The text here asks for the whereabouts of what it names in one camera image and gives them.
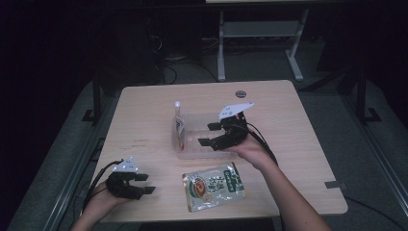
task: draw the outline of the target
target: gray floor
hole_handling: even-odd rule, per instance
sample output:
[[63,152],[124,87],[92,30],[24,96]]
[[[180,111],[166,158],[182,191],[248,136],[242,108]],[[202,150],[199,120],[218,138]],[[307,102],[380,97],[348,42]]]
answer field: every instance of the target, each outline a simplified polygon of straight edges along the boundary
[[[316,72],[324,43],[303,42],[296,58],[305,80],[296,82],[284,54],[286,45],[273,43],[270,47],[258,47],[244,54],[226,56],[226,82],[287,79],[296,88],[302,88],[327,74]],[[210,72],[217,74],[217,56],[203,56],[202,65],[206,68],[189,64],[188,61],[172,64],[171,67],[178,74],[174,84],[214,82]],[[165,76],[169,82],[173,73],[166,70]],[[340,96],[335,92],[339,80],[314,92],[299,93],[327,160],[337,180],[342,183],[345,196],[367,204],[403,227],[408,227],[407,214],[396,199],[395,191],[376,155],[376,150],[381,150],[399,176],[401,184],[408,186],[408,131],[387,105],[381,90],[371,82],[368,82],[367,106],[375,108],[383,121],[362,127],[349,107],[353,104],[354,93]],[[106,137],[119,96],[120,92],[116,97],[103,97],[103,117],[97,125],[92,126],[91,122],[81,121],[85,111],[92,108],[91,85],[84,88],[18,208],[9,230],[69,229],[79,215],[95,163],[88,165],[83,176],[79,177],[77,187],[68,188],[66,180],[73,173],[81,176],[80,169],[75,168],[81,155],[90,156],[98,141]],[[367,134],[375,137],[377,146],[373,146]],[[349,209],[344,215],[325,217],[334,230],[398,230],[389,219],[372,209],[351,200],[347,203]],[[54,223],[49,218],[55,214],[60,216]],[[274,218],[274,221],[279,230],[279,220]],[[138,230],[139,227],[138,223],[100,223],[95,230]]]

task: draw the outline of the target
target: cable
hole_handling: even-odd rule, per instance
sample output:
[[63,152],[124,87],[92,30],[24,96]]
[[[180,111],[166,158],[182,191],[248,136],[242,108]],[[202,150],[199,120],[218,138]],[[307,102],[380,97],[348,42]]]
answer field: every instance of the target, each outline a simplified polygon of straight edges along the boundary
[[207,71],[211,74],[211,76],[214,78],[214,80],[215,80],[217,83],[219,82],[219,80],[218,80],[217,77],[213,74],[213,72],[211,72],[211,70],[210,70],[209,68],[205,67],[205,66],[202,65],[202,64],[196,64],[196,63],[193,63],[193,62],[173,63],[173,64],[194,64],[194,65],[198,65],[198,66],[200,66],[201,68],[204,68],[205,70],[207,70]]
[[356,204],[359,204],[359,205],[361,205],[361,206],[363,206],[363,207],[366,207],[366,208],[368,208],[368,209],[370,209],[370,210],[373,210],[375,213],[377,213],[377,214],[383,216],[384,218],[388,219],[388,220],[389,220],[390,222],[392,222],[395,226],[397,226],[400,230],[406,231],[406,229],[404,229],[404,227],[402,227],[402,225],[400,225],[398,222],[396,222],[396,220],[394,220],[394,219],[391,218],[390,216],[384,214],[383,212],[381,212],[381,211],[379,211],[379,210],[377,210],[377,209],[371,207],[370,205],[367,205],[367,204],[365,204],[365,203],[363,203],[363,202],[360,202],[360,201],[355,200],[355,199],[353,199],[353,198],[350,198],[350,197],[348,197],[348,196],[345,196],[344,198],[347,199],[347,200],[349,200],[349,201],[352,201],[352,202],[354,202],[354,203],[356,203]]
[[108,188],[105,188],[105,189],[103,189],[103,190],[100,190],[100,191],[94,193],[90,198],[93,198],[93,197],[96,196],[97,194],[102,193],[103,191],[105,191],[105,190],[107,190],[107,189],[108,189]]
[[167,58],[165,58],[165,60],[167,61],[167,62],[171,62],[171,63],[176,63],[176,62],[179,62],[179,61],[183,61],[183,60],[185,60],[187,58],[187,56],[177,56],[177,57],[167,57]]
[[[105,138],[99,138],[98,143],[97,143],[96,146],[93,148],[92,153],[90,154],[90,157],[89,157],[89,159],[88,159],[88,162],[87,162],[86,166],[84,167],[84,169],[82,169],[81,176],[79,177],[79,179],[82,179],[82,178],[84,177],[85,171],[87,170],[87,168],[88,168],[90,162],[95,161],[95,160],[93,160],[92,158],[94,158],[94,157],[96,156],[96,154],[97,154],[99,151],[102,150],[103,144],[101,145],[100,143],[101,143],[102,141],[104,141],[104,140],[105,140]],[[76,184],[76,186],[75,186],[75,191],[78,190],[79,183],[80,183],[80,180],[77,182],[77,184]],[[69,201],[69,203],[71,203],[71,202],[73,203],[74,215],[75,215],[75,202],[76,202],[76,198],[77,198],[77,197],[75,197],[73,201],[71,201],[72,198],[70,198],[70,201]]]
[[276,160],[276,157],[273,154],[272,150],[270,150],[268,143],[265,141],[265,139],[263,139],[262,134],[259,132],[259,130],[255,126],[253,126],[253,127],[255,128],[255,130],[258,131],[258,133],[260,134],[261,137],[258,136],[255,132],[253,132],[253,131],[251,131],[251,130],[249,130],[247,128],[241,127],[240,125],[237,125],[237,124],[231,124],[231,125],[227,125],[227,126],[224,125],[224,127],[236,127],[236,128],[240,128],[240,129],[244,130],[245,132],[249,133],[265,149],[265,151],[267,152],[269,157],[272,159],[272,161],[274,163],[276,163],[276,165],[279,167],[278,161]]
[[213,50],[213,49],[216,48],[217,45],[218,45],[218,38],[204,38],[204,39],[203,39],[203,41],[206,41],[206,40],[214,40],[214,42],[213,42],[212,44],[208,45],[207,47],[204,47],[204,48],[203,48],[203,50],[202,50],[202,53],[203,53],[203,54],[206,53],[206,52],[208,52],[208,51]]
[[95,189],[96,184],[98,183],[99,179],[102,177],[103,173],[105,173],[106,169],[108,169],[108,167],[110,167],[110,166],[112,166],[112,165],[119,165],[119,164],[122,163],[122,162],[123,162],[123,160],[111,162],[111,163],[109,163],[107,166],[103,167],[103,168],[99,171],[99,173],[96,175],[95,179],[93,179],[93,182],[92,182],[92,184],[91,184],[90,187],[89,187],[89,190],[88,190],[88,193],[87,193],[87,197],[85,197],[84,205],[83,205],[83,207],[82,207],[82,210],[85,210],[85,208],[87,207],[87,205],[88,205],[90,199],[92,198],[93,190]]
[[[169,84],[169,85],[174,84],[174,83],[176,82],[176,80],[177,80],[177,71],[176,71],[175,69],[171,68],[171,67],[168,66],[168,65],[163,66],[163,68],[167,68],[167,69],[170,69],[171,71],[173,71],[173,73],[174,73],[174,79],[173,79],[170,83],[168,83],[168,84]],[[163,81],[165,82],[165,84],[167,84],[166,76],[165,76],[164,74],[163,74]]]
[[[84,186],[85,186],[86,184],[88,184],[88,183],[90,183],[90,180],[87,181],[87,182],[85,182],[85,183],[81,186],[81,190],[79,190],[79,193],[81,193],[81,191],[84,189]],[[76,215],[75,215],[75,203],[76,203],[76,200],[78,199],[78,197],[79,197],[79,194],[77,194],[77,195],[75,196],[75,198],[74,198],[74,200],[73,200],[73,202],[72,202],[72,222],[71,222],[71,224],[69,225],[68,230],[71,230],[72,225],[74,225],[74,223],[75,223],[75,217],[76,217]]]
[[157,36],[150,36],[150,38],[151,39],[157,39],[159,41],[159,47],[152,50],[154,53],[157,54],[159,52],[159,50],[162,49],[162,46],[163,46],[162,39],[160,37],[157,37]]

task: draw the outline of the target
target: snack bag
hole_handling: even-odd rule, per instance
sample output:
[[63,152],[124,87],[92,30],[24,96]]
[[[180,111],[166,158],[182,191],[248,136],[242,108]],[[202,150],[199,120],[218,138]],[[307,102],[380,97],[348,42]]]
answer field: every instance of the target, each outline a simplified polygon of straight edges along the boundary
[[191,213],[245,198],[245,190],[233,162],[185,173],[183,183]]

